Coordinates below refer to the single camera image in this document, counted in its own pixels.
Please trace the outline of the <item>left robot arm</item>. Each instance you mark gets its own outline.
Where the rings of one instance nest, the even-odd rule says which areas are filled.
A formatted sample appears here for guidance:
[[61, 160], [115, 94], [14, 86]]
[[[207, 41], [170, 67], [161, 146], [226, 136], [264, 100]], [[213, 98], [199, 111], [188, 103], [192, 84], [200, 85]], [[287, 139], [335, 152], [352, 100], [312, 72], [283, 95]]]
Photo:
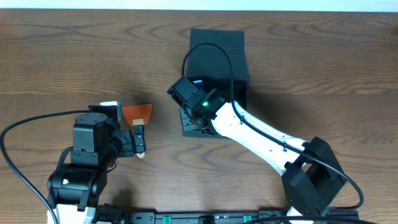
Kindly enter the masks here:
[[76, 117], [73, 145], [62, 152], [47, 188], [55, 223], [127, 223], [128, 215], [98, 204], [108, 173], [120, 157], [143, 156], [144, 119], [123, 131], [116, 116], [84, 113]]

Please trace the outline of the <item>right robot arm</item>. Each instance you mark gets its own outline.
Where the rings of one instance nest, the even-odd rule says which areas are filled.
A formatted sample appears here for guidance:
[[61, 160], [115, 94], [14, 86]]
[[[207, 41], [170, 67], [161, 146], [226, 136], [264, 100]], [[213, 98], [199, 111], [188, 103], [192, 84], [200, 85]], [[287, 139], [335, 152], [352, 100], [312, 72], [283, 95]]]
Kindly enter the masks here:
[[207, 93], [186, 77], [167, 93], [200, 129], [230, 138], [265, 160], [282, 178], [289, 216], [322, 216], [346, 180], [330, 145], [289, 136], [248, 113], [217, 89]]

